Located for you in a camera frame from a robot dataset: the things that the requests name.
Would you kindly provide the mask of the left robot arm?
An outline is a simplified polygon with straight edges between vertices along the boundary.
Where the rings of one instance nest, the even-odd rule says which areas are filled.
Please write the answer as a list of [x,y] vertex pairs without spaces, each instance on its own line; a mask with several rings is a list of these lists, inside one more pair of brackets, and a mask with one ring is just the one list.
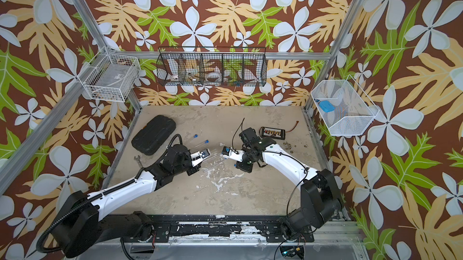
[[90,194],[75,192],[38,238],[37,251],[62,251],[66,257],[73,258],[106,240],[150,239],[153,222],[149,216],[140,211],[113,215],[113,211],[138,197],[160,190],[178,174],[196,173],[210,155],[208,149],[191,153],[186,146],[175,144],[167,148],[155,163],[141,168],[133,178]]

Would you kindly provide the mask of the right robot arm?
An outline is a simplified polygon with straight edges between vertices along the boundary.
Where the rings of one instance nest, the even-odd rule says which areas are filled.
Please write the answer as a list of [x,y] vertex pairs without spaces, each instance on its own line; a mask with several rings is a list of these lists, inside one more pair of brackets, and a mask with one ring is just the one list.
[[254,164],[264,163],[295,184],[292,195],[300,192],[300,207],[287,211],[280,225],[285,239],[309,238],[343,209],[340,189],[328,169],[317,170],[302,163],[273,138],[259,137],[253,128],[242,131],[239,137],[242,140],[240,150],[223,149],[223,156],[236,161],[236,168],[251,173]]

